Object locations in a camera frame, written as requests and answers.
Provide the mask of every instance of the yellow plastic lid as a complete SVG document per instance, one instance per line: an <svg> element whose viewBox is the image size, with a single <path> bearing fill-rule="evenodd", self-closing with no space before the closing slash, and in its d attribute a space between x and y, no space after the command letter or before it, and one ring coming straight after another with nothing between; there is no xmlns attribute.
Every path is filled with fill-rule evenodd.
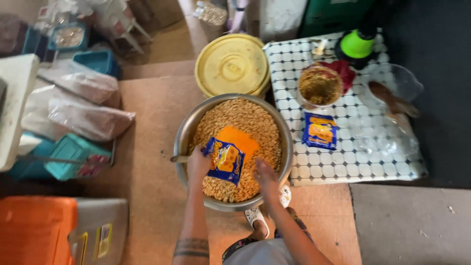
<svg viewBox="0 0 471 265"><path fill-rule="evenodd" d="M263 43L247 34L213 40L196 60L195 78L208 97L225 93L258 94L270 80Z"/></svg>

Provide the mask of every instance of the blue packet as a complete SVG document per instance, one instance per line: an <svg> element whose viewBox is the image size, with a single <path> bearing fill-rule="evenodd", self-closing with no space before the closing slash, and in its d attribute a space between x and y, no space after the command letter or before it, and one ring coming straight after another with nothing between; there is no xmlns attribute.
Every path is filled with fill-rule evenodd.
<svg viewBox="0 0 471 265"><path fill-rule="evenodd" d="M337 144L337 124L332 116L304 113L306 127L302 142L309 147L335 150Z"/></svg>
<svg viewBox="0 0 471 265"><path fill-rule="evenodd" d="M212 154L212 162L206 175L232 182L237 186L244 165L245 154L237 149L234 144L219 141L214 137L210 138L203 151L204 156L208 154Z"/></svg>

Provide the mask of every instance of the shorts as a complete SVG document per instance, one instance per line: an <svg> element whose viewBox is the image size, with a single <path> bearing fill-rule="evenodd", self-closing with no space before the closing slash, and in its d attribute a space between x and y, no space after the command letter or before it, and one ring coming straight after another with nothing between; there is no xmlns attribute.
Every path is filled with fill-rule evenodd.
<svg viewBox="0 0 471 265"><path fill-rule="evenodd" d="M311 234L308 232L308 229L306 228L306 225L302 222L302 220L299 217L297 217L296 215L291 215L291 216L293 217L295 222L299 225L301 230L308 236L309 240L311 240L311 242L313 242ZM275 229L275 238L282 238L281 234L278 233L278 229ZM232 254L234 254L234 252L236 252L241 247L247 246L248 244L254 243L254 242L257 242L257 241L258 241L257 239L246 237L246 238L241 239L241 240L237 241L236 243L230 245L226 249L226 251L224 251L224 254L222 254L222 262L224 263L225 260L227 260L230 256L232 256Z"/></svg>

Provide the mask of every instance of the large metal pot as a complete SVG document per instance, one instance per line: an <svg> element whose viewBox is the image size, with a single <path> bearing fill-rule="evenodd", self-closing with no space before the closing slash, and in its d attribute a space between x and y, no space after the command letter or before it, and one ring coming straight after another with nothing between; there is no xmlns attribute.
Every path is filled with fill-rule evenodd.
<svg viewBox="0 0 471 265"><path fill-rule="evenodd" d="M275 120L275 124L278 126L280 131L281 138L281 165L279 171L279 180L284 179L291 172L292 166L292 154L293 154L293 143L291 139L291 133L289 131L288 125L284 121L281 114L270 104L265 102L262 99L259 99L255 96L247 94L222 94L216 97L212 97L203 101L200 105L195 107L183 120L182 124L177 133L175 139L175 145L173 148L173 153L175 156L178 155L188 155L188 146L190 141L193 139L196 128L203 118L204 114L212 108L214 108L219 103L222 103L229 99L243 98L250 102L253 102L260 107L264 108L270 115L272 115ZM179 179L183 182L185 187L188 182L187 175L187 165L177 163L177 174ZM256 197L243 201L243 202L223 202L216 200L214 198L204 196L204 205L211 209L223 211L223 212L234 212L234 211L244 211L247 209L255 208L263 203L262 195L257 195Z"/></svg>

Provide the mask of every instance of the forearm tattoo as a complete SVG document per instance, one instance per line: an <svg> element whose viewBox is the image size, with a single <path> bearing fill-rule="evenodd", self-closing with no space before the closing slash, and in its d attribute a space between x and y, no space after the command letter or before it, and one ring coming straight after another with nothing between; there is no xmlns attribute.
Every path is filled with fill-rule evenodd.
<svg viewBox="0 0 471 265"><path fill-rule="evenodd" d="M177 241L173 256L195 256L209 258L209 243L206 239L185 238Z"/></svg>

